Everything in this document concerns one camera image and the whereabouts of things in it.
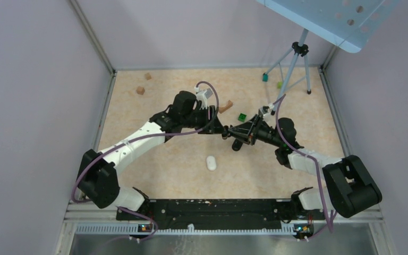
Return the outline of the black earbud charging case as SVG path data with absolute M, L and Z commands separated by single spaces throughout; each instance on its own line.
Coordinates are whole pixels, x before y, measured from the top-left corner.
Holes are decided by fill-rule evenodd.
M 240 140 L 234 140 L 234 142 L 232 143 L 232 150 L 233 151 L 239 151 L 243 146 L 243 142 L 241 142 Z

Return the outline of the white earbud charging case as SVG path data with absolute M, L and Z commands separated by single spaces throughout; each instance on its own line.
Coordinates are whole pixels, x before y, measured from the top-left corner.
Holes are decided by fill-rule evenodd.
M 208 156 L 206 158 L 206 166 L 209 171 L 215 171 L 217 168 L 216 158 L 214 156 Z

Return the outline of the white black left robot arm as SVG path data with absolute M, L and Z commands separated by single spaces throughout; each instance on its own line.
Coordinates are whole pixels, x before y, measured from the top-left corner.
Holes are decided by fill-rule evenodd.
M 223 126 L 217 118 L 217 106 L 209 105 L 211 89 L 195 93 L 180 91 L 164 111 L 153 115 L 132 135 L 99 152 L 84 153 L 75 186 L 98 208 L 124 207 L 135 219 L 149 213 L 148 197 L 137 188 L 119 184 L 118 177 L 137 158 L 162 145 L 183 129 L 190 134 L 221 134 Z

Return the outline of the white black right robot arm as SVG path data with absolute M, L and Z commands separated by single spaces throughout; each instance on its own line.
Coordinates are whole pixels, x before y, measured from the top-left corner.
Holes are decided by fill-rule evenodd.
M 280 165 L 314 175 L 324 181 L 321 188 L 305 188 L 290 204 L 291 214 L 304 219 L 316 209 L 337 212 L 350 218 L 382 202 L 383 194 L 360 157 L 330 157 L 305 149 L 296 140 L 294 122 L 279 118 L 272 127 L 255 115 L 251 120 L 227 128 L 227 135 L 238 143 L 254 145 L 261 141 L 275 146 Z

